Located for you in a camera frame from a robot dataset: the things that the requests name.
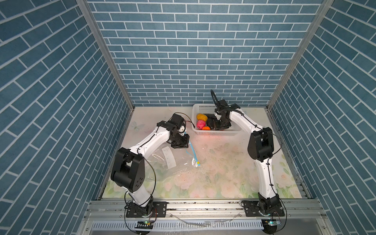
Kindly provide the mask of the clear zip top bag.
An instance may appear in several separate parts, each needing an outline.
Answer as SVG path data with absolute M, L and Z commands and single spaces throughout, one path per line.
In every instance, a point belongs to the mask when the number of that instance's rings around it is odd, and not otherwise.
M 170 191 L 173 187 L 187 190 L 207 181 L 204 173 L 203 145 L 198 136 L 191 137 L 188 148 L 174 149 L 162 144 L 148 158 L 144 185 L 151 191 Z

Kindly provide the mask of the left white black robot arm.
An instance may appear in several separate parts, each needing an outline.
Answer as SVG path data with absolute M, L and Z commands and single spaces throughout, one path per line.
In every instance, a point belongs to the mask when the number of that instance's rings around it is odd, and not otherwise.
M 149 217 L 155 212 L 153 193 L 144 186 L 146 164 L 151 165 L 147 158 L 164 143 L 174 149 L 188 148 L 190 136 L 185 130 L 184 118 L 173 115 L 171 120 L 157 123 L 156 128 L 138 144 L 121 147 L 116 152 L 110 178 L 130 195 L 126 210 L 134 211 L 140 217 Z

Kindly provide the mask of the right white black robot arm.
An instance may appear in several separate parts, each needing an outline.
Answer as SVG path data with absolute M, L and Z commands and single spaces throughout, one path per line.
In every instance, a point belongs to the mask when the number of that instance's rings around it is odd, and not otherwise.
M 258 207 L 263 215 L 270 215 L 282 206 L 275 188 L 272 174 L 272 157 L 274 155 L 274 135 L 269 127 L 263 127 L 249 118 L 240 108 L 215 109 L 215 115 L 221 122 L 236 123 L 250 135 L 247 151 L 257 167 L 259 179 Z

